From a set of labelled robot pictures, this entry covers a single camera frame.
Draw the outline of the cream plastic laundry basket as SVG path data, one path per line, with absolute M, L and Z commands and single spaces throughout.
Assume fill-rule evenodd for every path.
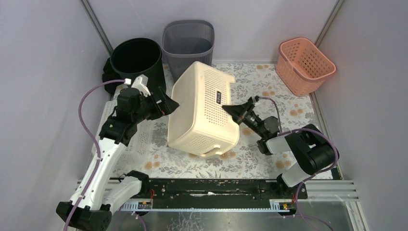
M 239 141 L 240 129 L 222 107 L 231 105 L 233 75 L 194 62 L 175 82 L 179 107 L 168 118 L 168 146 L 200 157 L 222 155 Z

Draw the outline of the white perforated plastic basket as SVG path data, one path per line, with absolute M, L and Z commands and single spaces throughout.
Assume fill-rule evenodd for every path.
M 113 112 L 116 105 L 116 101 L 108 101 L 105 104 L 100 124 L 96 132 L 97 140 L 99 140 L 99 133 L 102 129 L 102 125 Z M 136 164 L 142 164 L 142 158 L 147 156 L 152 144 L 153 121 L 144 120 L 138 124 L 137 129 L 137 133 L 131 138 L 128 147 L 119 157 L 114 170 L 131 168 Z

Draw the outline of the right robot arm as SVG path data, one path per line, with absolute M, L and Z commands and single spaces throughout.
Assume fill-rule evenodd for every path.
M 278 196 L 288 198 L 300 183 L 334 168 L 339 153 L 332 141 L 313 124 L 283 132 L 279 115 L 261 119 L 254 112 L 260 100 L 261 97 L 255 96 L 243 104 L 224 105 L 222 108 L 235 123 L 244 123 L 260 136 L 257 145 L 262 154 L 292 152 L 296 163 L 277 177 L 276 185 Z

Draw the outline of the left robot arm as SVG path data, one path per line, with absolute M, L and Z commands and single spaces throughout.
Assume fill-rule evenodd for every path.
M 76 192 L 67 202 L 57 205 L 56 213 L 65 222 L 63 230 L 73 227 L 83 231 L 104 231 L 113 214 L 132 196 L 149 193 L 148 175 L 131 171 L 118 186 L 106 192 L 113 168 L 137 126 L 144 120 L 156 120 L 173 113 L 179 103 L 157 87 L 150 91 L 138 88 L 121 90 L 117 105 L 103 124 L 94 155 Z

